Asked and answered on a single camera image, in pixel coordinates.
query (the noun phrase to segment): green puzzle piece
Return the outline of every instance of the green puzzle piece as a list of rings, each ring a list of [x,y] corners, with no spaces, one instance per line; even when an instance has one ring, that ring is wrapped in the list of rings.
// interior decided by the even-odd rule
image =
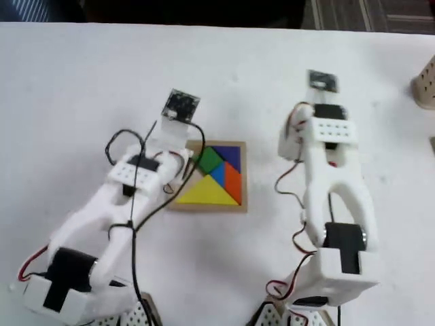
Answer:
[[[219,166],[224,160],[219,156],[218,153],[211,147],[206,147],[204,149],[203,156],[201,161],[199,162],[198,167],[208,175],[211,171]]]

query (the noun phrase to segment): wooden frame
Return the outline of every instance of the wooden frame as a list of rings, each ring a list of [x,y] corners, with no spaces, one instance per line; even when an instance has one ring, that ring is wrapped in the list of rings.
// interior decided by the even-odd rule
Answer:
[[[240,147],[240,165],[242,182],[242,203],[238,206],[216,205],[216,204],[179,204],[176,199],[168,205],[172,211],[191,212],[247,212],[247,167],[246,167],[246,143],[243,141],[206,141],[205,146],[237,146]],[[201,150],[201,141],[188,141],[186,147],[195,154]]]

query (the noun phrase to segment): purple puzzle piece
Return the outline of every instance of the purple puzzle piece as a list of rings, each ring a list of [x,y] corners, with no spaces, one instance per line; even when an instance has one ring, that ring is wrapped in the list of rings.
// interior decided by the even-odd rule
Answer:
[[[212,146],[225,161],[232,165],[239,173],[240,169],[240,147],[238,146]]]

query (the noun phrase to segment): wire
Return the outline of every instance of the wire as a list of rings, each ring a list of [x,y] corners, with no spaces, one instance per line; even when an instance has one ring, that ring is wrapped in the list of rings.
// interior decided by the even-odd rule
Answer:
[[[171,203],[180,193],[180,191],[183,189],[183,187],[186,185],[186,183],[189,181],[190,177],[192,176],[194,170],[197,168],[203,153],[204,153],[204,149],[205,149],[205,135],[203,130],[201,129],[200,126],[189,122],[189,125],[195,127],[196,129],[199,130],[199,132],[201,133],[201,138],[202,138],[202,144],[201,144],[201,152],[199,153],[198,156],[198,160],[195,162],[193,169],[190,171],[189,175],[186,177],[186,179],[184,180],[184,182],[181,184],[181,186],[179,187],[179,189],[175,192],[175,194],[173,196],[171,196],[168,200],[166,200],[165,202],[163,202],[160,206],[158,206],[156,209],[154,209],[151,213],[149,213],[144,219],[143,221],[137,225],[136,227],[133,225],[133,208],[135,205],[135,192],[133,193],[133,197],[131,200],[131,210],[130,210],[130,219],[128,221],[127,224],[113,224],[110,226],[109,228],[109,232],[112,228],[114,227],[124,227],[124,228],[130,228],[132,230],[132,240],[131,240],[131,272],[132,272],[132,277],[133,277],[133,287],[135,289],[135,293],[137,296],[138,301],[141,303],[143,311],[146,314],[147,320],[149,323],[154,323],[155,325],[157,325],[156,319],[154,318],[154,315],[152,314],[150,305],[148,304],[147,300],[143,299],[141,296],[141,292],[139,289],[139,285],[137,282],[137,271],[136,271],[136,237],[137,237],[137,232],[143,227],[143,225],[146,223],[146,221],[148,221],[152,216],[154,216],[158,211],[160,211],[161,209],[163,209],[166,205],[168,205],[169,203]],[[145,152],[145,143],[147,138],[149,137],[151,131],[148,133],[147,137],[145,138],[145,140],[141,143],[141,153]],[[117,132],[111,139],[111,141],[107,144],[106,146],[106,155],[109,153],[108,148],[110,148],[110,145],[113,143],[113,140],[116,139],[116,137],[120,134],[120,132]],[[136,134],[136,136],[138,137],[138,139],[141,139],[140,136],[136,133],[133,132],[133,134]],[[136,169],[135,169],[135,179],[133,182],[133,187],[136,188],[136,181],[137,181],[137,171],[140,165],[140,161],[141,161],[141,157],[142,155],[139,155],[139,158],[137,160],[136,163]],[[107,158],[109,159],[109,162],[111,162],[111,158],[110,155],[107,156]]]
[[[304,320],[304,325],[303,325],[303,326],[308,326],[309,319],[308,319],[307,316],[305,316],[305,315],[303,315],[303,314],[299,314],[299,313],[297,313],[297,312],[295,312],[295,311],[293,311],[293,310],[290,310],[290,309],[289,309],[289,311],[290,311],[292,314],[294,314],[295,316],[298,316],[298,317],[300,317],[300,318],[302,318],[302,319]]]
[[[177,156],[180,160],[181,160],[181,164],[179,166],[179,169],[177,171],[177,174],[175,174],[175,177],[178,177],[178,175],[182,172],[183,167],[184,167],[184,163],[186,163],[186,161],[184,160],[183,156],[181,156],[179,153],[177,153],[176,151],[169,151],[170,154]],[[154,159],[157,158],[159,155],[162,155],[163,152],[159,151],[156,155],[154,155]]]
[[[329,206],[329,214],[331,215],[331,222],[335,223],[334,212],[332,212],[331,193],[328,194],[328,206]]]
[[[308,251],[308,250],[305,250],[305,249],[303,249],[297,242],[296,242],[296,237],[299,235],[299,234],[301,234],[302,232],[304,232],[305,231],[305,227],[307,226],[307,223],[306,222],[304,222],[303,223],[303,227],[302,227],[302,229],[300,229],[299,231],[297,231],[297,232],[295,232],[294,234],[293,234],[293,236],[292,236],[292,242],[293,242],[293,245],[296,247],[296,249],[298,249],[301,253],[304,253],[305,255],[306,254],[308,254],[308,253],[315,253],[316,251]]]
[[[78,326],[88,326],[88,325],[92,324],[93,322],[95,322],[95,319],[93,321],[90,321],[89,323],[81,324],[81,325],[78,325]]]
[[[168,195],[172,195],[174,193],[174,189],[172,189],[171,185],[167,183],[166,185],[163,186],[163,192]]]
[[[156,125],[156,122],[154,122],[151,131],[154,129],[155,125]],[[105,147],[105,149],[104,149],[104,152],[106,153],[107,160],[109,161],[109,163],[110,163],[111,165],[115,165],[115,164],[116,164],[116,161],[115,161],[115,160],[112,160],[111,155],[110,155],[110,147],[111,147],[111,144],[113,144],[114,141],[119,137],[119,135],[122,134],[122,133],[124,133],[124,132],[127,132],[127,133],[129,133],[129,134],[132,134],[133,136],[135,136],[135,137],[139,140],[139,144],[140,144],[140,146],[141,146],[141,154],[142,154],[142,151],[145,151],[145,141],[142,139],[142,137],[141,137],[140,134],[138,134],[137,132],[135,132],[135,131],[133,131],[133,130],[130,130],[130,129],[121,129],[121,130],[119,130],[118,132],[116,132],[116,133],[115,133],[115,134],[110,138],[109,142],[107,143],[107,145],[106,145],[106,147]]]
[[[294,115],[294,113],[296,112],[296,109],[297,109],[300,105],[310,105],[310,106],[312,106],[310,103],[308,103],[308,102],[304,102],[304,101],[303,101],[303,102],[296,103],[296,104],[294,105],[293,110],[292,110],[292,112],[290,112],[290,114],[288,115],[287,122],[285,123],[285,137],[286,137],[286,138],[288,138],[288,136],[290,135],[290,127],[293,127],[296,131],[299,131],[299,129],[297,129],[297,126],[303,125],[305,122],[307,122],[307,121],[303,120],[303,121],[299,121],[299,122],[297,123],[297,125],[292,125],[292,118],[293,118],[293,115]]]
[[[181,192],[181,190],[184,188],[184,186],[186,185],[186,183],[189,181],[190,177],[193,175],[193,172],[196,170],[196,168],[198,167],[199,162],[201,161],[201,158],[203,156],[204,153],[204,149],[205,149],[205,135],[203,132],[203,129],[201,129],[200,126],[194,124],[193,122],[188,122],[189,125],[195,127],[200,133],[201,133],[201,151],[199,152],[198,158],[194,163],[194,166],[192,168],[192,170],[189,172],[188,176],[184,179],[184,182],[180,185],[180,187],[178,188],[178,190],[175,192],[175,194],[173,196],[171,196],[168,200],[166,200],[165,202],[163,202],[160,206],[158,206],[157,208],[155,208],[151,213],[149,213],[145,219],[143,219],[143,221],[135,228],[136,232],[138,232],[143,225],[151,218],[153,217],[154,214],[156,214],[158,211],[160,211],[161,209],[163,209],[165,206],[167,206],[168,204],[170,204],[177,196],[178,194]]]
[[[288,169],[287,171],[285,171],[282,175],[280,175],[280,176],[278,177],[278,179],[277,179],[276,182],[275,182],[275,185],[274,185],[273,189],[274,189],[275,192],[277,192],[278,194],[281,194],[281,195],[292,195],[292,196],[294,196],[294,197],[297,199],[297,201],[298,201],[299,206],[301,207],[301,209],[305,209],[304,204],[302,203],[302,200],[299,198],[299,196],[298,196],[297,194],[295,194],[294,192],[283,192],[283,191],[281,191],[281,190],[278,189],[279,182],[282,180],[282,178],[284,178],[285,176],[287,176],[287,175],[289,175],[290,173],[292,173],[292,172],[294,171],[294,169],[295,169],[296,167],[298,167],[298,165],[299,165],[299,163],[300,163],[300,158],[301,158],[301,156],[302,156],[302,143],[300,144],[300,147],[299,147],[298,158],[294,161],[293,166],[292,166],[290,169]]]
[[[19,272],[18,272],[18,280],[20,282],[27,282],[30,279],[31,275],[38,275],[39,273],[28,273],[26,275],[23,275],[24,272],[26,272],[27,267],[30,265],[30,263],[32,261],[34,261],[35,259],[37,259],[40,255],[42,255],[43,253],[45,253],[48,250],[48,245],[40,248],[40,250],[38,250],[36,253],[34,253],[32,256],[30,256],[21,266]]]
[[[181,186],[179,187],[179,189],[175,192],[175,194],[173,196],[171,196],[168,200],[166,200],[165,202],[163,202],[160,206],[158,206],[156,209],[154,209],[151,213],[149,213],[145,219],[143,219],[143,221],[137,226],[135,227],[133,230],[133,237],[132,237],[132,244],[131,244],[131,271],[132,271],[132,275],[133,275],[133,286],[135,288],[135,292],[136,292],[136,296],[138,298],[138,300],[141,302],[142,308],[145,311],[145,313],[147,313],[147,310],[150,308],[149,304],[146,302],[146,300],[142,299],[141,297],[141,293],[139,290],[139,286],[137,283],[137,272],[136,272],[136,235],[137,232],[143,227],[143,225],[152,217],[154,216],[158,211],[160,211],[161,209],[163,209],[166,205],[168,205],[169,203],[171,203],[180,193],[180,191],[183,189],[183,187],[186,185],[186,183],[189,181],[190,177],[192,176],[193,172],[196,170],[196,167],[198,166],[203,153],[204,153],[204,148],[205,148],[205,135],[203,132],[203,129],[201,129],[200,126],[189,122],[189,125],[195,127],[196,129],[199,130],[199,132],[201,133],[201,138],[202,138],[202,143],[201,143],[201,151],[199,153],[198,159],[196,160],[192,170],[190,171],[189,175],[186,177],[186,179],[184,180],[184,182],[181,184]],[[150,318],[150,316],[148,316],[147,314],[147,319],[149,321],[153,321],[153,319]]]
[[[270,281],[268,281],[267,282],[267,284],[266,284],[266,292],[267,292],[267,294],[269,294],[271,297],[273,297],[274,299],[276,299],[276,300],[278,300],[278,301],[282,301],[282,300],[285,300],[285,299],[287,299],[292,293],[293,293],[293,290],[294,290],[294,285],[296,284],[296,277],[297,277],[297,275],[298,275],[298,273],[299,273],[299,270],[300,270],[300,268],[302,267],[302,264],[304,263],[304,261],[305,260],[307,260],[310,256],[312,256],[312,255],[314,255],[316,253],[316,251],[311,251],[310,253],[307,253],[301,260],[300,260],[300,263],[299,263],[299,265],[298,265],[298,267],[295,269],[295,271],[294,271],[294,273],[293,273],[293,278],[292,278],[292,282],[290,283],[290,286],[289,286],[289,288],[288,288],[288,290],[287,290],[287,292],[285,292],[285,294],[284,295],[280,295],[280,296],[277,296],[277,295],[275,295],[274,293],[271,293],[269,290],[268,290],[268,287],[271,285],[271,284],[278,284],[278,285],[281,285],[281,286],[288,286],[288,284],[286,283],[286,282],[283,282],[282,280],[270,280]]]
[[[341,326],[341,306],[337,307],[337,326]]]

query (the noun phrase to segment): tangram puzzle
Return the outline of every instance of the tangram puzzle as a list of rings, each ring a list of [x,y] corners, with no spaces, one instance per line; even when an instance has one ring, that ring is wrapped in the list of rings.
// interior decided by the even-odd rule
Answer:
[[[188,141],[194,151],[200,141]],[[198,168],[170,209],[178,211],[247,211],[246,145],[238,141],[207,141]]]

